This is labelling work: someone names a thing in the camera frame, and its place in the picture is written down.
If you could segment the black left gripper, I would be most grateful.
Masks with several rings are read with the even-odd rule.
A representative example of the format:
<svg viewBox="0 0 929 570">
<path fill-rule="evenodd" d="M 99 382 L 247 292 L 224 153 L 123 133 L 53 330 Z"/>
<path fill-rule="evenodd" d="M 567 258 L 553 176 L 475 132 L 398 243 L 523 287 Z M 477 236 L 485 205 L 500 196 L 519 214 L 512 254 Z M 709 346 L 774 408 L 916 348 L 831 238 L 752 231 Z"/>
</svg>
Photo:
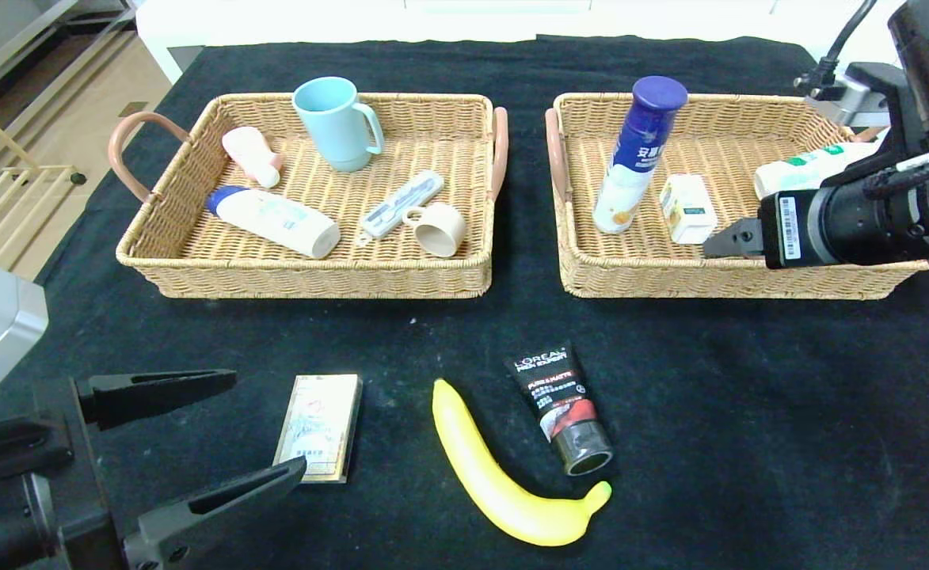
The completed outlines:
<svg viewBox="0 0 929 570">
<path fill-rule="evenodd" d="M 301 483 L 305 457 L 257 470 L 137 519 L 121 540 L 88 426 L 106 431 L 228 392 L 229 369 L 95 375 L 38 390 L 0 420 L 0 569 L 54 559 L 66 569 L 192 569 Z"/>
</svg>

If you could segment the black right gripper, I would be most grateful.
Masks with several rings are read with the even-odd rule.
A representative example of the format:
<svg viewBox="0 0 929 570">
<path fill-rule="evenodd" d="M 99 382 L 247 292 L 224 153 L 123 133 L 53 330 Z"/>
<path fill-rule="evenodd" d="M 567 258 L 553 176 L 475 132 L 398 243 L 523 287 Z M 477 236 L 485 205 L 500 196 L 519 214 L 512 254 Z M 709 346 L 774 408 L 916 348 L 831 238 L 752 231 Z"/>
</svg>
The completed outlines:
<svg viewBox="0 0 929 570">
<path fill-rule="evenodd" d="M 707 259 L 762 259 L 771 269 L 891 264 L 914 257 L 910 178 L 832 176 L 818 188 L 762 199 L 758 218 L 740 218 L 702 244 Z"/>
</svg>

